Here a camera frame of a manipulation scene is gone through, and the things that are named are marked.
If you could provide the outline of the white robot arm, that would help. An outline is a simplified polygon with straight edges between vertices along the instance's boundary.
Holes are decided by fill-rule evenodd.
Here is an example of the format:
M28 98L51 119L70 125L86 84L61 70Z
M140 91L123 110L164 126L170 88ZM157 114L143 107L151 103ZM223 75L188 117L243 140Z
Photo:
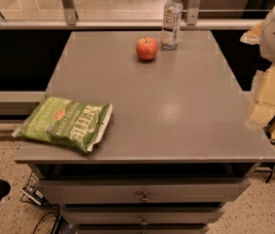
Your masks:
M252 84L252 101L245 126L257 130L268 125L275 116L275 6L263 22L242 35L245 44L259 45L260 55L272 62L266 71L258 71Z

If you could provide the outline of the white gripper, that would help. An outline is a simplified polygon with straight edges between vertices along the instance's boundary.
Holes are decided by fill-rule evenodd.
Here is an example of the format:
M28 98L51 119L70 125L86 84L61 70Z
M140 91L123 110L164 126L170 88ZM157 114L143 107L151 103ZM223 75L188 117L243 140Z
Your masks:
M245 44L259 45L261 30L262 22L245 32L240 41ZM275 116L275 64L263 74L256 100L259 104L250 105L245 120L245 127L250 130L262 129Z

